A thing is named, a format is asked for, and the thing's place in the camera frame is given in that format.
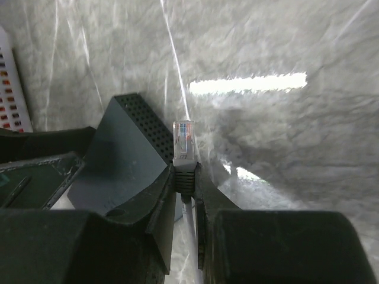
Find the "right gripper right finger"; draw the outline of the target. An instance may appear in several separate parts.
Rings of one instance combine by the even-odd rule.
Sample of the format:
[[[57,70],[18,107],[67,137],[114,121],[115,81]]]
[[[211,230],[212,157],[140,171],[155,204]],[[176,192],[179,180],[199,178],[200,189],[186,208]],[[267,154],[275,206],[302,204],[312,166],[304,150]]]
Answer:
[[[197,266],[205,283],[375,283],[354,226],[336,211],[243,210],[198,164]]]

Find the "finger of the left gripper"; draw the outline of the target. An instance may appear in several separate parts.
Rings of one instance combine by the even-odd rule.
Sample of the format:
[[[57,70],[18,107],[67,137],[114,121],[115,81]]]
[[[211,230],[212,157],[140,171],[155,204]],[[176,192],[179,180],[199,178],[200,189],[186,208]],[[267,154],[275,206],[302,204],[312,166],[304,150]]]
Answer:
[[[50,209],[84,167],[75,152],[1,164],[2,209]]]
[[[74,151],[83,157],[95,134],[92,127],[19,133],[1,129],[1,162],[36,159]]]

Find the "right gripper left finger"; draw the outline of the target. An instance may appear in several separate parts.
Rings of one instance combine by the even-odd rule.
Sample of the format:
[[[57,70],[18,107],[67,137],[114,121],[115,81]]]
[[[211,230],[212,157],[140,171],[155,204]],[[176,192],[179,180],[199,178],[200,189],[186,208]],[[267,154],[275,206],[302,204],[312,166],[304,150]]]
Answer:
[[[102,216],[1,211],[2,283],[163,283],[170,271],[175,171]]]

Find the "black network switch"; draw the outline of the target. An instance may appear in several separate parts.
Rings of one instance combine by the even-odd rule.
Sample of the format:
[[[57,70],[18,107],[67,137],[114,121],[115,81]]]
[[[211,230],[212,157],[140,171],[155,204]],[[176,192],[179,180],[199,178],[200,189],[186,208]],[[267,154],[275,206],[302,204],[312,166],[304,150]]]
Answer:
[[[70,187],[76,209],[105,215],[148,187],[173,159],[173,135],[138,93],[114,96]]]

